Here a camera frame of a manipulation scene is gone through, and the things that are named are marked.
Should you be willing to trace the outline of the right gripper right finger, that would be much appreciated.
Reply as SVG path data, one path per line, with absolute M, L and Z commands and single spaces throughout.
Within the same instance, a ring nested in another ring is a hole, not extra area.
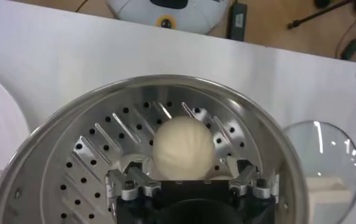
M 279 199 L 279 174 L 265 179 L 258 168 L 247 159 L 226 157 L 232 178 L 228 180 L 229 188 L 235 190 L 239 197 L 252 194 L 254 197 L 264 200 L 274 197 Z

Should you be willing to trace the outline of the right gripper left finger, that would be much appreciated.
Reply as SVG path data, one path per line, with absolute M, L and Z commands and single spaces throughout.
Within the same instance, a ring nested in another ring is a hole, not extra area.
M 123 201 L 132 201 L 140 194 L 154 197 L 161 190 L 161 182 L 150 178 L 142 168 L 142 163 L 132 161 L 123 172 L 109 170 L 105 176 L 106 198 L 109 201 L 119 197 Z

